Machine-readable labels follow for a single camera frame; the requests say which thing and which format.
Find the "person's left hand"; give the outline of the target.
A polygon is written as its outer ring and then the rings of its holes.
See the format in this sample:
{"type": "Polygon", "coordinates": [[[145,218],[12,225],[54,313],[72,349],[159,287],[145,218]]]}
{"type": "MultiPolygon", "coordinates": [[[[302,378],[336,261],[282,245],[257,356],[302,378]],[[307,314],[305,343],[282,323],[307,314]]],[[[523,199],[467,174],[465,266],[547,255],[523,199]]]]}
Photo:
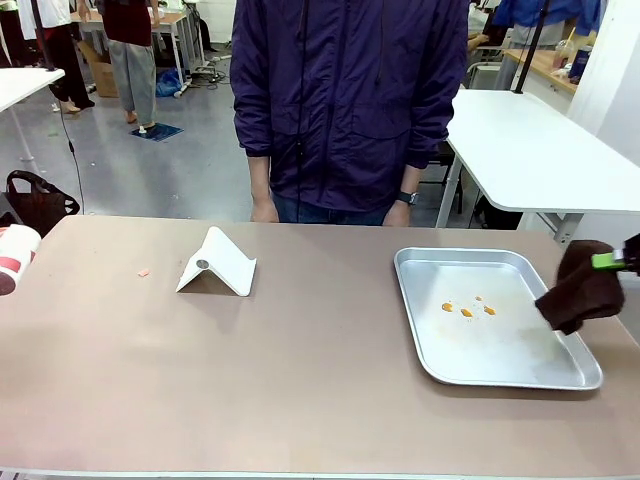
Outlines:
{"type": "Polygon", "coordinates": [[[410,225],[411,206],[396,200],[386,213],[382,225],[385,227],[408,227],[410,225]]]}

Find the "person's right hand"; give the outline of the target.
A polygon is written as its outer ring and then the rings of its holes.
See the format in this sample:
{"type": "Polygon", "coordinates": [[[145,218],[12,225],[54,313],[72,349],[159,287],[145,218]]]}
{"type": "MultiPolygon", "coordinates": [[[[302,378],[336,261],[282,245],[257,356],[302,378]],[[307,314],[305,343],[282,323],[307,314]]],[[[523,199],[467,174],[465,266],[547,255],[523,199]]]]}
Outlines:
{"type": "Polygon", "coordinates": [[[252,197],[251,221],[258,223],[278,223],[279,215],[269,194],[252,197]]]}

